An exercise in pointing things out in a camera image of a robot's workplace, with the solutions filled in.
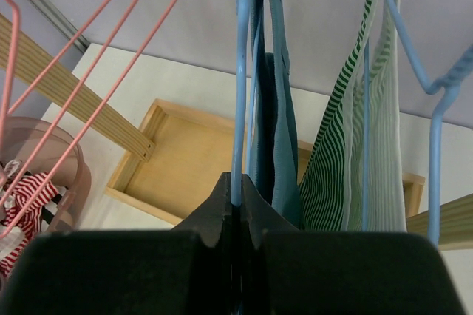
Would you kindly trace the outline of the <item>black white striped tank top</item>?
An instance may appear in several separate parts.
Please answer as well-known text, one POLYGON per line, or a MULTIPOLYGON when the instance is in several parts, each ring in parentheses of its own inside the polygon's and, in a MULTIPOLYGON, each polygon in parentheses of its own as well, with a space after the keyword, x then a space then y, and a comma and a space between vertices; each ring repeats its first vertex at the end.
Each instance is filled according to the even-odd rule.
POLYGON ((41 232, 46 232, 54 216, 58 212, 58 205, 63 198, 62 194, 57 194, 46 205, 41 207, 41 232))

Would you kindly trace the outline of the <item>teal blue tank top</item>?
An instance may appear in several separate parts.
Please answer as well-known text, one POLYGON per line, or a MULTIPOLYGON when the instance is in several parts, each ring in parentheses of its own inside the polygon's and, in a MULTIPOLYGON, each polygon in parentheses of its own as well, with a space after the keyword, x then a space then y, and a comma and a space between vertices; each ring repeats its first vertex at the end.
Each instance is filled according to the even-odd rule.
POLYGON ((251 0, 251 44, 256 91, 248 174, 263 199, 299 227, 298 139, 282 0, 251 0))

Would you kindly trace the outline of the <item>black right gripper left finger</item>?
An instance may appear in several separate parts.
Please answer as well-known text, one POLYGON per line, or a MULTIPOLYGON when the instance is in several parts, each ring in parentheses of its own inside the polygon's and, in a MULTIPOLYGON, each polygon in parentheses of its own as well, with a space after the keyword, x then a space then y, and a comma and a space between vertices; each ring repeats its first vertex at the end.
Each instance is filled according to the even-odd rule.
POLYGON ((3 314, 230 314, 230 175, 169 230, 49 233, 23 251, 3 314))

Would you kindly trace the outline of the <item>green white striped tank top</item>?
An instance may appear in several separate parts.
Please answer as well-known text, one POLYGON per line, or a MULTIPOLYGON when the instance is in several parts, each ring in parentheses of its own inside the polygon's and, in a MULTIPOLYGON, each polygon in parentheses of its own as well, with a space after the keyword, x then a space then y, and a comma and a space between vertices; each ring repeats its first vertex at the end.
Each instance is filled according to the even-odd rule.
POLYGON ((398 34, 387 5, 370 56, 368 89, 363 82, 364 47, 379 1, 364 0, 355 46, 338 75, 299 186, 305 231, 406 231, 398 34))

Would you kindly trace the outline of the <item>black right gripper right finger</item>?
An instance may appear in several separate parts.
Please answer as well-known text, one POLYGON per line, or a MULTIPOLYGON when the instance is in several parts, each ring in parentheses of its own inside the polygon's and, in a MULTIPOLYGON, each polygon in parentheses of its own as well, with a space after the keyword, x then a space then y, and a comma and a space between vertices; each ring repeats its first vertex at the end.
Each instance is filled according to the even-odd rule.
POLYGON ((408 233, 300 231, 242 178, 244 314, 463 314, 446 266, 408 233))

